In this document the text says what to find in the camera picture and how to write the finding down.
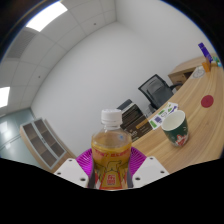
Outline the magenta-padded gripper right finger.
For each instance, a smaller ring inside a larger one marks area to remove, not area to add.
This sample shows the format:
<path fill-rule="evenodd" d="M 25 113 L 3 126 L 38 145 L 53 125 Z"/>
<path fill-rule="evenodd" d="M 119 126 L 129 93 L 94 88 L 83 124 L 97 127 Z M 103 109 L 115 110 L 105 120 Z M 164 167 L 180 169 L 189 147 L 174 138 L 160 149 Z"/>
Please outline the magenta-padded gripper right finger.
<path fill-rule="evenodd" d="M 140 188 L 167 176 L 169 172 L 154 157 L 132 147 L 128 165 L 128 187 Z"/>

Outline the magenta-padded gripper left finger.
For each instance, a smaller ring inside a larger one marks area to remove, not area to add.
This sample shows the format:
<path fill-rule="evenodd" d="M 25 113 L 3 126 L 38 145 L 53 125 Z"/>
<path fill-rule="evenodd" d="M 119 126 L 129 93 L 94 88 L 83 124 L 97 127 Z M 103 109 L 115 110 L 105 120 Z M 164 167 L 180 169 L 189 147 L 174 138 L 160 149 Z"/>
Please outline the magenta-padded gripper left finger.
<path fill-rule="evenodd" d="M 68 158 L 54 174 L 84 188 L 94 187 L 92 150 L 88 149 L 76 159 Z"/>

